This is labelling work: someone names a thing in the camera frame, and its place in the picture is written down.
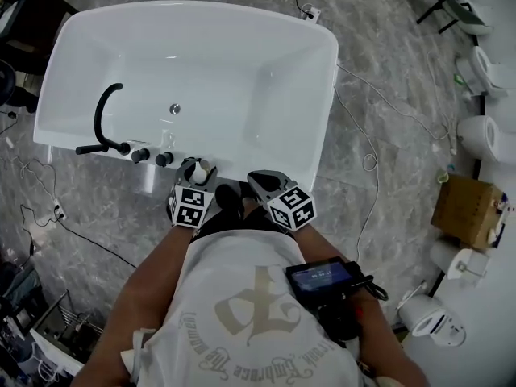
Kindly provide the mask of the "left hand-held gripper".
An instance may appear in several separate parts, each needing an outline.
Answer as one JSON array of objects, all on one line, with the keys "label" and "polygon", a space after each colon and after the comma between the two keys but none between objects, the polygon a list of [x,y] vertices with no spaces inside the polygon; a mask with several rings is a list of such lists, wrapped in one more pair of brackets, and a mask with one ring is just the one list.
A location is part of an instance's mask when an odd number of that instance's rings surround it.
[{"label": "left hand-held gripper", "polygon": [[188,182],[200,162],[185,158],[175,174],[173,187],[167,197],[167,215],[174,226],[200,228],[214,198],[218,168],[214,166],[204,185]]}]

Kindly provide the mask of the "small cardboard box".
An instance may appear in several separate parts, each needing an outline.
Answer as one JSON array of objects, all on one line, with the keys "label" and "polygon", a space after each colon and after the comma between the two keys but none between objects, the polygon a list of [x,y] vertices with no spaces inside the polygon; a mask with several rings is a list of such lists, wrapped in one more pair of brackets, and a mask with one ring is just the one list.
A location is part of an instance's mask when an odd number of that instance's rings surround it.
[{"label": "small cardboard box", "polygon": [[441,185],[431,225],[457,238],[470,248],[487,250],[489,233],[501,217],[498,205],[505,194],[494,184],[459,175],[450,175]]}]

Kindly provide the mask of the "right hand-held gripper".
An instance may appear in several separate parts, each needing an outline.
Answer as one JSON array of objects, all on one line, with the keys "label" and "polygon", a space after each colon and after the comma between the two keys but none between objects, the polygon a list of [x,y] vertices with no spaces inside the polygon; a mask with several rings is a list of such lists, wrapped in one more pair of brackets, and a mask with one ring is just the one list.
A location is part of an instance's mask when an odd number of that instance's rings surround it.
[{"label": "right hand-held gripper", "polygon": [[[313,196],[284,173],[256,170],[247,175],[248,184],[267,209],[272,221],[289,231],[298,231],[316,219]],[[292,187],[270,200],[269,187]]]}]

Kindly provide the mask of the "person's left black shoe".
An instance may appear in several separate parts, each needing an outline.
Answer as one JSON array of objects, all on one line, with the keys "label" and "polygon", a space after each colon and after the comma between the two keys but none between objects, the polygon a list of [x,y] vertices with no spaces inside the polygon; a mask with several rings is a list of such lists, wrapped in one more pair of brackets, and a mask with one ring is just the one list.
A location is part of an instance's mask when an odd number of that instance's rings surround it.
[{"label": "person's left black shoe", "polygon": [[227,184],[219,185],[215,190],[214,197],[221,213],[236,221],[243,219],[242,198],[232,187]]}]

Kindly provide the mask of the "person's black shorts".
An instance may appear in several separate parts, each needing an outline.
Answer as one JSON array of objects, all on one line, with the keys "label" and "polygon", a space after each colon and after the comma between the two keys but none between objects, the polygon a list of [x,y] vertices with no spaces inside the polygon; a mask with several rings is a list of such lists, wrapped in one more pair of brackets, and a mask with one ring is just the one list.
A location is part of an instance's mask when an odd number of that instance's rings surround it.
[{"label": "person's black shorts", "polygon": [[191,241],[193,242],[219,232],[233,230],[271,231],[293,238],[289,231],[276,225],[271,220],[268,212],[260,206],[254,209],[246,218],[240,218],[238,212],[230,212],[229,210],[219,211],[202,225]]}]

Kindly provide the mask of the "black wrist screen device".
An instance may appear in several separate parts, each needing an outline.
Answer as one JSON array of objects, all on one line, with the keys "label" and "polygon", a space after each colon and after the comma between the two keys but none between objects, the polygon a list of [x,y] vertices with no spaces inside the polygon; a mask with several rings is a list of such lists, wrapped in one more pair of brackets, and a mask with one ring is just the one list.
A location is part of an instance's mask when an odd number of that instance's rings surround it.
[{"label": "black wrist screen device", "polygon": [[350,302],[354,293],[364,289],[379,301],[389,299],[386,291],[373,282],[373,276],[363,274],[356,262],[340,257],[291,266],[285,275],[298,302],[340,347],[361,335],[360,312]]}]

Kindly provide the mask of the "person's left forearm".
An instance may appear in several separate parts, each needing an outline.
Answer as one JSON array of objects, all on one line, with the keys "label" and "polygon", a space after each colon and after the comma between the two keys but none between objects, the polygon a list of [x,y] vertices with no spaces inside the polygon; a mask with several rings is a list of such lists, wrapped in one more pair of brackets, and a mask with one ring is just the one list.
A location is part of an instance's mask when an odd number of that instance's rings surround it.
[{"label": "person's left forearm", "polygon": [[132,273],[118,296],[102,336],[71,387],[123,387],[130,375],[121,352],[132,348],[133,333],[158,329],[172,302],[194,230],[172,227]]}]

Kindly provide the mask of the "black curved faucet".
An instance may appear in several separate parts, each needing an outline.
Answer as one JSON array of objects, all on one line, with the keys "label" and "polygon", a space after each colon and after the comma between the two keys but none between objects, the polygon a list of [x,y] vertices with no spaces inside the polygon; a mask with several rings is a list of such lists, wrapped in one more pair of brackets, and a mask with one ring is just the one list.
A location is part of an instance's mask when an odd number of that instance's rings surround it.
[{"label": "black curved faucet", "polygon": [[109,97],[115,92],[119,91],[123,88],[122,83],[114,83],[110,85],[101,95],[98,104],[96,106],[95,115],[94,115],[94,134],[99,142],[99,145],[96,147],[96,152],[108,152],[109,149],[116,150],[120,155],[126,156],[129,151],[131,150],[131,147],[129,146],[129,143],[122,142],[117,143],[114,142],[111,139],[108,139],[104,136],[102,132],[102,116],[103,111],[106,106],[106,103],[109,99]]}]

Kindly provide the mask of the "person's white printed shirt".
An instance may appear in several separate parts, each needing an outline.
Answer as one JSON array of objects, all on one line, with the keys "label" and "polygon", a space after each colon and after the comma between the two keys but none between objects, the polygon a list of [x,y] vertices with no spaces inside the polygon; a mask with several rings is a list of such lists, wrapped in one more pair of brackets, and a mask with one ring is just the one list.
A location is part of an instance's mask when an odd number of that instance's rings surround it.
[{"label": "person's white printed shirt", "polygon": [[189,245],[158,329],[141,329],[121,357],[137,387],[363,387],[351,353],[294,298],[285,270],[295,241],[225,231]]}]

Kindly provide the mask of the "small white bottle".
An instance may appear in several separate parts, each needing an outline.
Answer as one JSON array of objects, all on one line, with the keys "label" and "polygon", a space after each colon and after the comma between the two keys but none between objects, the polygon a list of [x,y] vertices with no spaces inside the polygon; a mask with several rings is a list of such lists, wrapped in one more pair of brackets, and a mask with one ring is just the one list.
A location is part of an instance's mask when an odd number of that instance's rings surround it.
[{"label": "small white bottle", "polygon": [[210,163],[207,160],[197,160],[194,167],[193,172],[190,176],[189,181],[192,184],[196,185],[204,185],[206,181],[208,180],[208,177],[210,175]]}]

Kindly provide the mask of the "white rectangular bathtub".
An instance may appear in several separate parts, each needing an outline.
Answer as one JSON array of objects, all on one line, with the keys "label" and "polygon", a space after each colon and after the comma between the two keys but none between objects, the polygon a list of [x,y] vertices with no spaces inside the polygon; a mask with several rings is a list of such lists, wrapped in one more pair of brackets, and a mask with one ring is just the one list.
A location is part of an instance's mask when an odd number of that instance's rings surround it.
[{"label": "white rectangular bathtub", "polygon": [[171,152],[173,169],[197,157],[226,179],[277,170],[311,189],[338,50],[325,27],[247,6],[154,1],[82,11],[52,50],[33,139],[95,145],[98,101],[122,83],[103,111],[106,138]]}]

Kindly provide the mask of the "white toilet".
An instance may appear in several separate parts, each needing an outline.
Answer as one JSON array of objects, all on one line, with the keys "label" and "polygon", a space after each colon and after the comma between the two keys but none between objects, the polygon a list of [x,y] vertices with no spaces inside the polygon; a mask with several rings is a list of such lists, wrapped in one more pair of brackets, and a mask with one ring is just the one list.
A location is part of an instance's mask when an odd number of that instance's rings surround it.
[{"label": "white toilet", "polygon": [[516,133],[504,132],[487,115],[461,120],[457,137],[476,159],[516,166]]},{"label": "white toilet", "polygon": [[493,31],[493,11],[490,6],[464,0],[468,15],[462,21],[464,30],[470,35],[488,35]]},{"label": "white toilet", "polygon": [[480,46],[474,46],[466,56],[457,57],[456,67],[471,96],[504,98],[516,90],[516,71],[493,63]]},{"label": "white toilet", "polygon": [[415,295],[398,313],[413,337],[429,336],[440,347],[459,347],[466,340],[466,330],[458,315],[436,298]]},{"label": "white toilet", "polygon": [[472,286],[477,286],[485,278],[490,262],[484,253],[459,248],[444,240],[434,243],[430,257],[448,280],[462,280]]}]

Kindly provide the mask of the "white square socket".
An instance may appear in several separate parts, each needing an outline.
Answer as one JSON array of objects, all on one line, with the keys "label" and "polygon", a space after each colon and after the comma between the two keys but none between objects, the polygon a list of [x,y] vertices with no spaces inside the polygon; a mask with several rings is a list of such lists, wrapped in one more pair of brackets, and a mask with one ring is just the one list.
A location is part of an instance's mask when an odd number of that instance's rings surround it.
[{"label": "white square socket", "polygon": [[309,3],[304,4],[301,7],[301,19],[302,20],[312,22],[312,23],[317,23],[320,14],[321,14],[320,9],[318,9],[317,7],[315,7]]}]

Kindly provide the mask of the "person's right forearm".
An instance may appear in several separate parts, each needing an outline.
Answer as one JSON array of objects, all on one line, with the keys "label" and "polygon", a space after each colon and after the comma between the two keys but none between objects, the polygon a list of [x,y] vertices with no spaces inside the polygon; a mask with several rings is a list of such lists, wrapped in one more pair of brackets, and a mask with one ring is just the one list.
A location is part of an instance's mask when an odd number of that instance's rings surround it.
[{"label": "person's right forearm", "polygon": [[[336,256],[346,263],[349,261],[311,225],[295,231],[293,237],[308,263]],[[359,312],[357,321],[361,326],[360,360],[372,371],[373,376],[388,377],[405,387],[427,387],[425,374],[406,355],[378,300],[367,290],[359,289],[348,301]]]}]

